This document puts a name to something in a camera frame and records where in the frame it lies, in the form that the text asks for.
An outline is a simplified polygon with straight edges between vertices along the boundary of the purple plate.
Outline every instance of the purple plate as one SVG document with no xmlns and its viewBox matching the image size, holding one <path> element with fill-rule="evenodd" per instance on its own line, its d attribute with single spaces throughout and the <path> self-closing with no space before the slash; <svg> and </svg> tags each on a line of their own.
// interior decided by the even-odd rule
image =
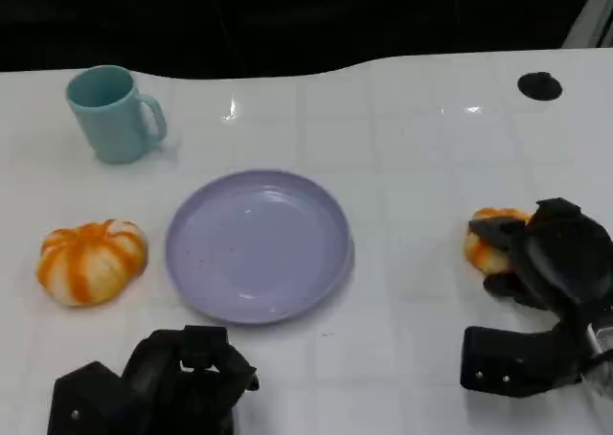
<svg viewBox="0 0 613 435">
<path fill-rule="evenodd" d="M 263 324 L 312 308 L 347 280 L 353 243 L 343 211 L 317 184 L 286 172 L 242 172 L 179 208 L 166 266 L 197 310 Z"/>
</svg>

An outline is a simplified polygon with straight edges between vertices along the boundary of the black circular hole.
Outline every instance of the black circular hole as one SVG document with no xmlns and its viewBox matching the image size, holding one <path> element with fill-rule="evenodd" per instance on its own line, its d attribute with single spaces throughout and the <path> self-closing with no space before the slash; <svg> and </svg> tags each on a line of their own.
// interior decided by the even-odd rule
<svg viewBox="0 0 613 435">
<path fill-rule="evenodd" d="M 528 98 L 550 102 L 562 94 L 562 85 L 549 73 L 529 73 L 517 81 L 517 88 Z"/>
</svg>

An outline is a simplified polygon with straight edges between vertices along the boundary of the white table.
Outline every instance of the white table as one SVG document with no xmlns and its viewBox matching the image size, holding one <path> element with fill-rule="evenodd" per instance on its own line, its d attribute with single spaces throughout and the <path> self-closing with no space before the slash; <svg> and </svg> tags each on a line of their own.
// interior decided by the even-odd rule
<svg viewBox="0 0 613 435">
<path fill-rule="evenodd" d="M 564 95 L 523 97 L 516 81 L 532 71 Z M 210 323 L 170 285 L 166 229 L 192 191 L 251 168 L 328 188 L 350 218 L 356 270 L 303 318 L 230 329 L 261 377 L 238 406 L 240 433 L 601 433 L 580 386 L 521 401 L 460 387 L 466 326 L 554 321 L 488 297 L 462 240 L 477 208 L 559 195 L 613 231 L 613 52 L 399 57 L 291 79 L 141 75 L 170 136 L 122 167 L 95 161 L 79 132 L 64 101 L 74 74 L 0 76 L 0 433 L 46 433 L 55 378 L 94 359 L 121 372 L 153 330 Z M 40 241 L 106 218 L 145 230 L 148 268 L 115 302 L 63 309 L 35 282 Z"/>
</svg>

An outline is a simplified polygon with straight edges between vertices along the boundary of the dark background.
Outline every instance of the dark background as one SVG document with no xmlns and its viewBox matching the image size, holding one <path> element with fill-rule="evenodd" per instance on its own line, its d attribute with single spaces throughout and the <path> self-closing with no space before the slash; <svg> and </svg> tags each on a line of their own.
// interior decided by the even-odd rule
<svg viewBox="0 0 613 435">
<path fill-rule="evenodd" d="M 114 63 L 198 79 L 561 46 L 586 0 L 0 0 L 0 71 Z"/>
</svg>

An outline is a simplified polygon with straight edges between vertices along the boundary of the orange and white pumpkin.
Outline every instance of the orange and white pumpkin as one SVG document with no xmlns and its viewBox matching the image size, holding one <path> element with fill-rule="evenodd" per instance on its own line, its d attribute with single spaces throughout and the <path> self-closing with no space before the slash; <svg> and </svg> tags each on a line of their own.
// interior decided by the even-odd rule
<svg viewBox="0 0 613 435">
<path fill-rule="evenodd" d="M 513 217 L 523 219 L 525 222 L 530 220 L 530 215 L 515 210 L 514 208 L 482 208 L 475 212 L 472 219 L 494 217 Z M 511 261 L 509 257 L 502 251 L 489 246 L 479 239 L 470 229 L 468 229 L 466 234 L 464 251 L 470 263 L 486 275 L 511 271 Z"/>
<path fill-rule="evenodd" d="M 36 275 L 61 304 L 93 306 L 117 295 L 146 264 L 141 230 L 109 219 L 52 232 L 42 243 Z"/>
</svg>

